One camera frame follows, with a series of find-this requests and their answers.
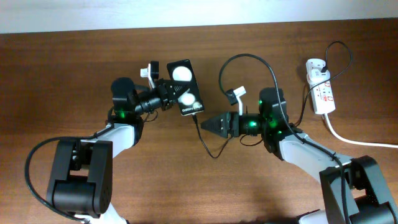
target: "thin black wire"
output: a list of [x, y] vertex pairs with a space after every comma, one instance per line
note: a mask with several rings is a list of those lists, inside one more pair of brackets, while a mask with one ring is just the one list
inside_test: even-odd
[[324, 67], [324, 68], [326, 68], [326, 69], [328, 68], [328, 50], [329, 50], [329, 48], [330, 48], [333, 44], [341, 44], [342, 46], [344, 46], [344, 47], [347, 49], [347, 51], [348, 51], [348, 53], [349, 53], [349, 63], [348, 63], [348, 65], [347, 65], [347, 67], [344, 68], [339, 74], [337, 74], [337, 75], [335, 75], [335, 76], [329, 78], [328, 80], [325, 80], [325, 81], [323, 81], [323, 82], [320, 82], [320, 83], [316, 84], [315, 86], [313, 86], [312, 88], [310, 88], [310, 90], [308, 91], [308, 93], [307, 93], [307, 95], [305, 96], [305, 99], [304, 99], [304, 101], [303, 101], [303, 105], [302, 105], [300, 117], [299, 117], [299, 119], [297, 120], [297, 122], [294, 124], [296, 127], [299, 126], [299, 125], [301, 124], [302, 120], [303, 120], [305, 104], [306, 104], [306, 102], [307, 102], [308, 96], [309, 96], [310, 93], [311, 93], [311, 90], [313, 90], [313, 89], [314, 89], [315, 87], [317, 87], [318, 85], [321, 85], [322, 83], [325, 83], [325, 82], [327, 82], [327, 81], [330, 81], [330, 80], [336, 78], [337, 76], [341, 75], [342, 73], [344, 73], [344, 72], [348, 69], [348, 67], [351, 65], [351, 63], [352, 63], [352, 61], [353, 61], [353, 53], [352, 53], [352, 51], [351, 51], [351, 50], [347, 47], [347, 45], [344, 44], [342, 41], [337, 40], [337, 41], [333, 41], [331, 44], [329, 44], [329, 46], [328, 46], [328, 47], [326, 48], [326, 50], [325, 50], [325, 67]]
[[225, 141], [225, 143], [222, 145], [221, 150], [220, 150], [220, 152], [218, 153], [218, 155], [217, 155], [217, 156], [213, 156], [212, 153], [210, 152], [210, 150], [207, 148], [206, 143], [205, 143], [204, 140], [201, 138], [201, 134], [200, 134], [199, 126], [198, 126], [198, 118], [197, 118], [197, 116], [196, 116], [195, 114], [192, 115], [192, 119], [193, 119], [193, 122], [195, 122], [195, 125], [196, 125], [196, 127], [197, 127], [199, 139], [200, 139], [201, 143], [203, 144], [203, 146], [205, 147], [205, 149], [206, 149], [207, 153], [209, 154], [209, 156], [210, 156], [211, 158], [213, 158], [213, 159], [219, 158], [219, 156], [221, 155], [221, 153], [223, 153], [225, 146], [229, 143], [229, 140], [231, 140], [233, 137], [232, 137], [232, 136], [229, 137], [229, 139], [227, 139], [227, 140]]
[[223, 65], [223, 67], [221, 68], [220, 76], [219, 76], [219, 84], [220, 84], [221, 91], [226, 95], [226, 93], [224, 92], [224, 89], [222, 89], [222, 85], [221, 85], [221, 82], [220, 82], [222, 70], [227, 66], [227, 64], [230, 63], [230, 61], [232, 61], [232, 60], [234, 60], [234, 59], [236, 59], [236, 58], [240, 58], [240, 57], [251, 57], [251, 58], [257, 59], [257, 60], [259, 60], [260, 62], [262, 62], [262, 63], [268, 68], [268, 70], [270, 71], [270, 73], [271, 73], [271, 75], [272, 75], [272, 79], [273, 79], [273, 81], [274, 81], [275, 92], [276, 92], [276, 94], [277, 94], [279, 109], [280, 109], [280, 111], [282, 112], [282, 118], [283, 118], [283, 120], [284, 120], [284, 122], [285, 122], [285, 125], [286, 125], [287, 128], [289, 129], [289, 131], [290, 131], [298, 140], [302, 141], [302, 142], [305, 143], [305, 144], [309, 144], [310, 146], [313, 146], [313, 147], [319, 149], [321, 152], [323, 152], [323, 153], [325, 153], [326, 155], [330, 156], [330, 157], [331, 157], [333, 160], [335, 160], [336, 163], [339, 165], [339, 167], [340, 167], [340, 178], [341, 178], [341, 201], [342, 201], [342, 204], [343, 204], [344, 218], [345, 218], [346, 224], [350, 224], [349, 215], [348, 215], [348, 209], [347, 209], [347, 201], [346, 201], [346, 185], [345, 185], [345, 175], [344, 175], [344, 169], [345, 169], [345, 168], [343, 167], [343, 165], [342, 165], [342, 163], [340, 162], [340, 160], [339, 160], [333, 153], [331, 153], [331, 152], [328, 151], [327, 149], [325, 149], [325, 148], [323, 148], [323, 147], [321, 147], [321, 146], [319, 146], [319, 145], [317, 145], [317, 144], [315, 144], [315, 143], [312, 143], [312, 142], [310, 142], [310, 141], [307, 141], [307, 140], [304, 139], [304, 138], [301, 138], [296, 132], [293, 131], [292, 127], [290, 127], [289, 122], [287, 121], [286, 116], [285, 116], [285, 113], [284, 113], [283, 108], [282, 108], [282, 102], [280, 101], [278, 83], [277, 83], [277, 80], [276, 80], [275, 73], [274, 73], [274, 71], [272, 70], [271, 66], [270, 66], [264, 59], [262, 59], [262, 58], [260, 58], [260, 57], [258, 57], [258, 56], [256, 56], [256, 55], [253, 55], [253, 54], [238, 54], [238, 55], [235, 55], [235, 56], [231, 57], [230, 59], [228, 59], [228, 60], [225, 62], [225, 64]]
[[[113, 107], [108, 111], [108, 122], [111, 122], [111, 115], [112, 115], [112, 111], [113, 111]], [[30, 180], [30, 174], [29, 174], [29, 167], [30, 167], [30, 162], [32, 160], [33, 155], [35, 154], [35, 152], [37, 150], [39, 150], [42, 146], [44, 146], [45, 144], [48, 144], [50, 142], [53, 141], [65, 141], [65, 140], [90, 140], [90, 139], [94, 139], [97, 138], [99, 136], [101, 136], [104, 133], [107, 133], [110, 129], [114, 128], [114, 124], [111, 124], [110, 127], [104, 129], [103, 131], [99, 132], [99, 133], [94, 133], [92, 136], [87, 136], [87, 137], [72, 137], [72, 136], [65, 136], [65, 137], [55, 137], [55, 138], [50, 138], [47, 140], [44, 140], [40, 143], [38, 143], [38, 145], [36, 145], [29, 153], [29, 155], [27, 156], [26, 162], [25, 162], [25, 181], [26, 181], [26, 185], [27, 188], [30, 190], [30, 192], [32, 193], [32, 195], [40, 202], [42, 203], [44, 206], [46, 206], [47, 208], [49, 208], [51, 211], [65, 217], [65, 218], [69, 218], [73, 221], [78, 221], [78, 222], [84, 222], [84, 224], [90, 224], [90, 220], [86, 219], [86, 218], [77, 218], [74, 217], [71, 214], [68, 214], [66, 212], [63, 212], [55, 207], [53, 207], [53, 205], [51, 205], [48, 201], [46, 201], [44, 198], [42, 198], [39, 193], [36, 191], [36, 189], [33, 187], [32, 181]]]
[[248, 147], [257, 146], [258, 144], [262, 143], [262, 141], [263, 141], [263, 140], [261, 139], [259, 142], [254, 143], [254, 144], [245, 144], [245, 143], [242, 142], [242, 140], [243, 140], [246, 136], [247, 136], [247, 134], [245, 134], [244, 136], [242, 136], [241, 139], [239, 140], [239, 142], [240, 142], [243, 146], [248, 146]]
[[[149, 115], [153, 114], [154, 112], [156, 112], [155, 118], [153, 118], [153, 119], [151, 119], [151, 120], [148, 120]], [[155, 120], [157, 119], [157, 117], [159, 116], [159, 113], [157, 112], [157, 110], [155, 110], [154, 112], [147, 113], [147, 116], [146, 116], [145, 119], [144, 119], [144, 123], [146, 123], [146, 122], [152, 122], [152, 121], [155, 121]]]

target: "white circle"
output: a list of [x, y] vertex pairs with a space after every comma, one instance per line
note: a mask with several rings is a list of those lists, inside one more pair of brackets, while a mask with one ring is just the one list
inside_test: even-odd
[[181, 96], [181, 102], [185, 105], [185, 106], [189, 106], [192, 103], [195, 102], [195, 96], [191, 93], [186, 93], [184, 95]]
[[178, 66], [173, 70], [173, 79], [175, 81], [191, 81], [192, 72], [187, 67]]

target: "white cable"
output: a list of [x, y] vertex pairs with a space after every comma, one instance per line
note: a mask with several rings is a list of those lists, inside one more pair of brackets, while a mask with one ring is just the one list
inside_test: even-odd
[[328, 128], [329, 128], [330, 132], [331, 132], [336, 138], [342, 140], [343, 142], [347, 142], [347, 143], [351, 143], [351, 144], [357, 144], [357, 145], [360, 145], [360, 146], [377, 146], [377, 147], [398, 148], [398, 146], [392, 145], [392, 144], [358, 142], [358, 141], [352, 141], [352, 140], [345, 139], [345, 138], [341, 137], [340, 135], [338, 135], [338, 134], [335, 132], [335, 130], [331, 127], [328, 114], [324, 114], [323, 117], [325, 118], [326, 124], [328, 125]]

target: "white wall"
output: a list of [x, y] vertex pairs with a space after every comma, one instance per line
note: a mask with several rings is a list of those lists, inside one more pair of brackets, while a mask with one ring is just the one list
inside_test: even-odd
[[398, 17], [398, 0], [0, 0], [0, 33]]

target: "brown table surface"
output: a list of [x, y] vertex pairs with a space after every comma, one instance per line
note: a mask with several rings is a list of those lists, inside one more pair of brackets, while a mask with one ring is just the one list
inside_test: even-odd
[[[305, 62], [324, 58], [333, 40], [343, 40], [354, 53], [351, 68], [332, 83], [336, 132], [398, 144], [397, 19], [0, 35], [0, 223], [74, 223], [33, 198], [23, 166], [44, 139], [102, 129], [115, 78], [146, 85], [139, 69], [158, 60], [160, 77], [169, 79], [166, 64], [189, 58], [206, 106], [198, 115], [204, 121], [236, 110], [218, 88], [218, 72], [231, 56], [252, 53], [271, 64], [290, 121], [296, 121]], [[329, 58], [332, 74], [348, 61], [338, 46]], [[231, 63], [223, 83], [226, 89], [246, 87], [243, 101], [250, 113], [257, 112], [260, 90], [273, 86], [266, 67], [251, 58]], [[375, 158], [398, 200], [397, 149], [341, 142], [308, 105], [300, 127], [337, 152]], [[213, 152], [224, 142], [202, 133]], [[33, 184], [43, 196], [55, 145], [39, 150], [31, 164]], [[234, 139], [218, 160], [208, 157], [191, 117], [182, 117], [178, 106], [160, 111], [156, 122], [145, 125], [139, 144], [113, 162], [112, 203], [131, 223], [238, 223], [324, 208], [320, 185], [263, 145], [244, 147]]]

